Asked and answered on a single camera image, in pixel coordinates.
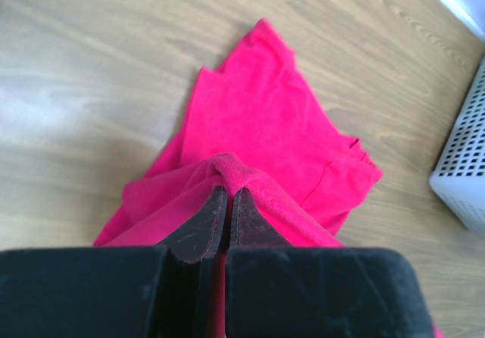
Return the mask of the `pink t shirt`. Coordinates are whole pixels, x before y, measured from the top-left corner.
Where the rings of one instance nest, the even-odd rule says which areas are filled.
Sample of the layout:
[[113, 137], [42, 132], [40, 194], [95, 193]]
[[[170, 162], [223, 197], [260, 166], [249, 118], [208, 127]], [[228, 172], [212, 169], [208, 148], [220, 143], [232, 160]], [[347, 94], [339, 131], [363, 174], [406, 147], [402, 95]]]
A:
[[95, 244], [158, 244], [223, 188], [224, 241], [205, 337], [228, 337], [226, 263], [236, 194], [248, 189], [291, 246], [340, 248], [337, 232], [381, 176], [359, 140], [332, 125], [293, 51], [260, 20], [218, 69], [200, 71], [178, 134], [143, 177], [125, 186]]

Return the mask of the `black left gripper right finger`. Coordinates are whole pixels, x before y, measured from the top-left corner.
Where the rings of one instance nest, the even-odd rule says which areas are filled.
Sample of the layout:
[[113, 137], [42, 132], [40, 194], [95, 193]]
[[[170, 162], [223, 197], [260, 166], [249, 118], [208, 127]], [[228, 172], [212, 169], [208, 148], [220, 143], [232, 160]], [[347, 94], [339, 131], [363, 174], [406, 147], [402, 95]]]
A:
[[233, 203], [228, 337], [432, 337], [410, 262], [391, 249], [291, 246], [248, 189]]

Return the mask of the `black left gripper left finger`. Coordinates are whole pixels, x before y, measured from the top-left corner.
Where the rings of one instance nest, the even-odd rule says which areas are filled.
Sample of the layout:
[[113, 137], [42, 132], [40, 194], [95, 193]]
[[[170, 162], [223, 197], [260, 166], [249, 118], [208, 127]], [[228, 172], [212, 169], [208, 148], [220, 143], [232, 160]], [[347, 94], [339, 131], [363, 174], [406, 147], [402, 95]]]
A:
[[1, 253], [3, 337], [205, 337], [227, 193], [155, 246]]

